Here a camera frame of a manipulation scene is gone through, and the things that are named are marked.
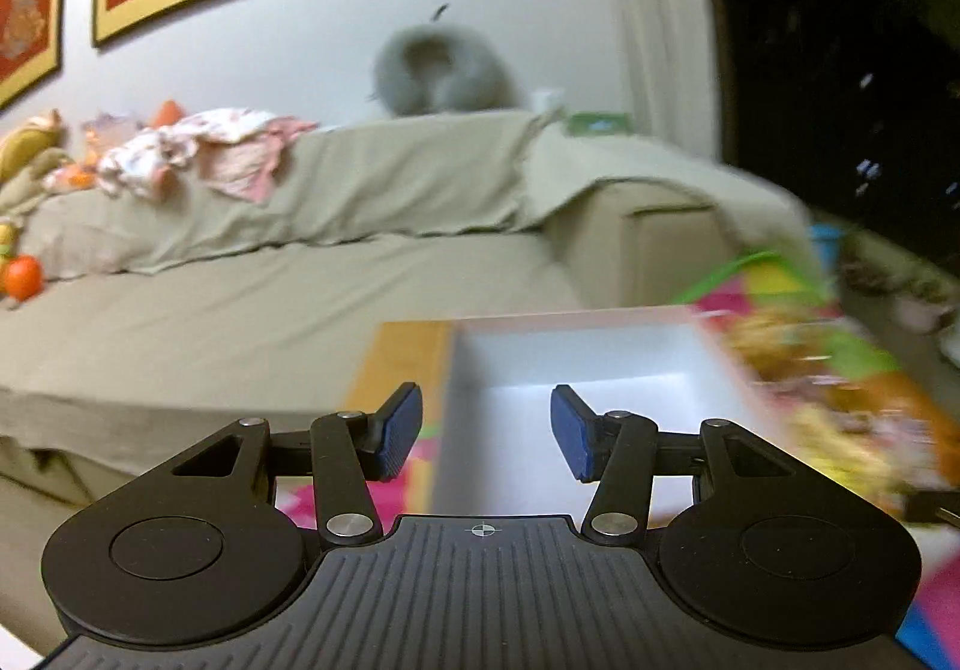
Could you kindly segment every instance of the blue container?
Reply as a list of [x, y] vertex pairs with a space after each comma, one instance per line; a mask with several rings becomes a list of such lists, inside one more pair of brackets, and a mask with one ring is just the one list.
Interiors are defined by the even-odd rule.
[[810, 238], [817, 246], [817, 252], [820, 254], [820, 262], [824, 265], [824, 270], [829, 274], [835, 274], [837, 264], [840, 261], [840, 241], [846, 235], [846, 231], [827, 223], [817, 223], [810, 226]]

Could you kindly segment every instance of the pink clothing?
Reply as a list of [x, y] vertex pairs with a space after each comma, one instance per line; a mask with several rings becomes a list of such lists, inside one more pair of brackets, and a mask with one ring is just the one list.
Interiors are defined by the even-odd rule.
[[213, 190], [263, 204], [274, 192], [274, 172], [283, 151], [316, 123], [277, 117], [237, 144], [204, 143], [196, 155], [197, 173]]

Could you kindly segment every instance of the beige blanket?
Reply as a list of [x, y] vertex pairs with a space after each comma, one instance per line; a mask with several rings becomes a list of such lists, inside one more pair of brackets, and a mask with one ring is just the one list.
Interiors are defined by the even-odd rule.
[[155, 274], [266, 245], [524, 230], [606, 180], [655, 180], [717, 204], [745, 249], [817, 273], [805, 209], [771, 184], [637, 136], [570, 139], [531, 112], [391, 120], [302, 137], [264, 207], [194, 174], [162, 205], [97, 190], [45, 202], [21, 240], [50, 279]]

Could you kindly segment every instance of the stuffed toy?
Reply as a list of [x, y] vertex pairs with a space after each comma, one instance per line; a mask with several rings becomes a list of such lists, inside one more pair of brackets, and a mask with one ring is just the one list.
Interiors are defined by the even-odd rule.
[[59, 143], [64, 125], [59, 112], [31, 117], [0, 140], [0, 184], [10, 182], [21, 169], [48, 147]]
[[30, 214], [40, 206], [49, 192], [44, 178], [71, 163], [70, 155], [59, 147], [47, 147], [0, 187], [0, 216], [16, 217]]

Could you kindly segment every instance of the white wall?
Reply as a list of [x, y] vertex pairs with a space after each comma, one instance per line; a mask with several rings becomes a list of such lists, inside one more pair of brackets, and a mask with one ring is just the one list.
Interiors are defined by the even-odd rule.
[[212, 0], [104, 51], [90, 44], [91, 1], [64, 1], [62, 72], [4, 110], [0, 130], [50, 107], [73, 127], [100, 109], [149, 117], [171, 97], [187, 110], [251, 106], [328, 124], [376, 116], [376, 52], [443, 3], [447, 19], [487, 35], [521, 98], [556, 86], [578, 110], [628, 102], [613, 0]]

